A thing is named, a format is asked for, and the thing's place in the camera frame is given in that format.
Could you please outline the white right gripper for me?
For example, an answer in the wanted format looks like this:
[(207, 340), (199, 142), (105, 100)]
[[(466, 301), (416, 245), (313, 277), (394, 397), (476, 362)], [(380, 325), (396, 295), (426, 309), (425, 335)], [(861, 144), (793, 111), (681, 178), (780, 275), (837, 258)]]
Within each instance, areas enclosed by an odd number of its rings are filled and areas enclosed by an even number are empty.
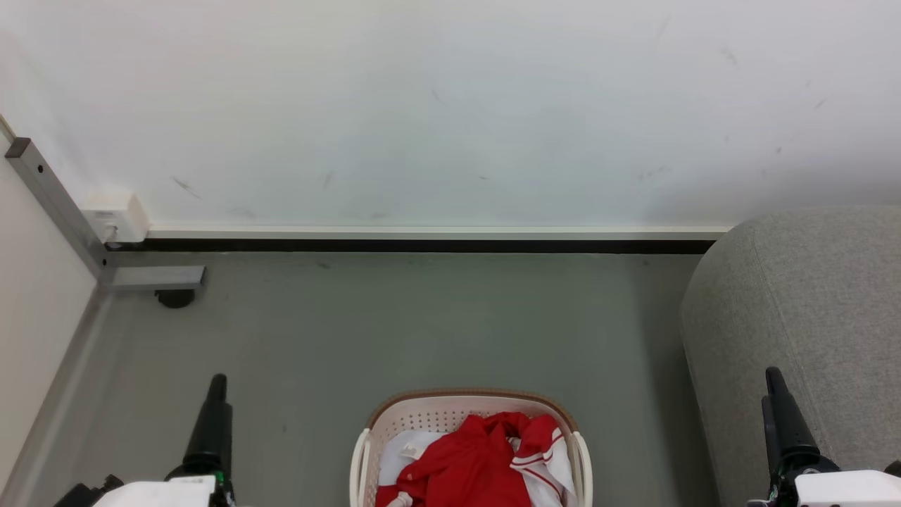
[(768, 497), (746, 507), (901, 507), (901, 460), (884, 470), (840, 470), (820, 455), (780, 369), (768, 367), (765, 380), (764, 440), (776, 467)]

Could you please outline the red garment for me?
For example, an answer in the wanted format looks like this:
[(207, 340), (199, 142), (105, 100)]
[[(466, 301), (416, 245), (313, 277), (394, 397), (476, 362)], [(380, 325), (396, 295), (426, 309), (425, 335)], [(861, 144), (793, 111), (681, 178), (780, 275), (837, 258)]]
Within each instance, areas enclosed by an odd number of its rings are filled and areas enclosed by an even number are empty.
[(470, 414), (377, 487), (374, 507), (565, 507), (572, 464), (554, 417)]

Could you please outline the beige partition panel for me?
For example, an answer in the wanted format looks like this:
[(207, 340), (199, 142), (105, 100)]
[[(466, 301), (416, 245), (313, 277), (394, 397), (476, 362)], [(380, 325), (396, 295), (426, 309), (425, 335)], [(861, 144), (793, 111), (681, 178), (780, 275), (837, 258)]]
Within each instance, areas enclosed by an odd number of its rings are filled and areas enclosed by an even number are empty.
[(13, 139), (0, 115), (0, 493), (96, 286), (4, 157)]

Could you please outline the white plastic laundry basket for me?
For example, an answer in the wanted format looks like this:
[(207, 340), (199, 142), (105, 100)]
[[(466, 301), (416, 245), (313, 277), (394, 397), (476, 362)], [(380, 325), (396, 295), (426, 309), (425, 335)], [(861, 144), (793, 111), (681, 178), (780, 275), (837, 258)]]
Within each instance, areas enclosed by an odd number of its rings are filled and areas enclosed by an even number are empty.
[(593, 507), (594, 475), (586, 441), (575, 418), (546, 396), (509, 389), (423, 389), (397, 394), (380, 405), (356, 440), (348, 476), (348, 507), (374, 507), (379, 464), (387, 443), (403, 430), (447, 433), (470, 414), (522, 412), (554, 417), (572, 464), (575, 499), (565, 507)]

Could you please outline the grey fabric sofa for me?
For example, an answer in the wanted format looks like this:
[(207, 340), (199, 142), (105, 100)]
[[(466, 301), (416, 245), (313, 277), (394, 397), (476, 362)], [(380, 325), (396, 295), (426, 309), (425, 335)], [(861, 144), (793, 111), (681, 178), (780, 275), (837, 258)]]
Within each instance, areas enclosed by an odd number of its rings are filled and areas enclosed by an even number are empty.
[(700, 260), (679, 318), (721, 507), (768, 488), (769, 367), (840, 468), (901, 460), (901, 206), (737, 225)]

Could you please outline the white and black skirting board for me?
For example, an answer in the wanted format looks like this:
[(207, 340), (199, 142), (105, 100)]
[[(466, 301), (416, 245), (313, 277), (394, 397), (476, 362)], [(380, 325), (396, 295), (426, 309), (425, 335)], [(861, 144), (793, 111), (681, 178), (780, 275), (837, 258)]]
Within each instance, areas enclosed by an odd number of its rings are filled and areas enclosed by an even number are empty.
[(154, 225), (109, 251), (361, 251), (361, 253), (705, 253), (729, 227), (276, 227)]

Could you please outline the white wall socket box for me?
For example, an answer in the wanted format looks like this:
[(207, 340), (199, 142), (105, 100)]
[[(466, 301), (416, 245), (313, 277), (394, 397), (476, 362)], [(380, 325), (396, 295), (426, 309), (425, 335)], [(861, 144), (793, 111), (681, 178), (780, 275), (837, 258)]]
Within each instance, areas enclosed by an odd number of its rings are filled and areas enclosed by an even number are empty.
[(133, 192), (102, 189), (80, 205), (94, 234), (104, 244), (141, 243), (149, 233), (149, 219)]

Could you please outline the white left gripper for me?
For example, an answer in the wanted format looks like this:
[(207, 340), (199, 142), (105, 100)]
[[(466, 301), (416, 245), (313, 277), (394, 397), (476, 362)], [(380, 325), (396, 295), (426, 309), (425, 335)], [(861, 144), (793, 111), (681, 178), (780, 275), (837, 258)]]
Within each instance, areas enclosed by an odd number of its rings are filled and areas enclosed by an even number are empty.
[(227, 377), (217, 373), (194, 423), (183, 464), (164, 480), (123, 482), (107, 475), (100, 487), (78, 482), (53, 507), (237, 507), (231, 483), (232, 440), (234, 409), (227, 400)]

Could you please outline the white garment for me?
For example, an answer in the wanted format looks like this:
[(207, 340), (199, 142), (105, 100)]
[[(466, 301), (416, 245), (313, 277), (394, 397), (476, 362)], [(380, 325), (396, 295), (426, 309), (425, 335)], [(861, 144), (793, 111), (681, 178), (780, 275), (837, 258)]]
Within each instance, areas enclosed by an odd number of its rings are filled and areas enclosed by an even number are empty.
[(394, 485), (402, 469), (419, 460), (432, 443), (445, 435), (445, 432), (405, 430), (393, 437), (381, 453), (379, 486)]

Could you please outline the grey metal frame profile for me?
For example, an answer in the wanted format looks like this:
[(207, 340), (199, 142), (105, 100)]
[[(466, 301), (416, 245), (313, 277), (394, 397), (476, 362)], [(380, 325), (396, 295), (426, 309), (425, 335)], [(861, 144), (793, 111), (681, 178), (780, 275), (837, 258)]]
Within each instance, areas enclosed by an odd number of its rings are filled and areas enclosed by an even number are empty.
[(4, 158), (106, 291), (197, 291), (202, 288), (206, 275), (203, 265), (119, 266), (116, 253), (107, 250), (94, 234), (32, 139), (13, 138)]

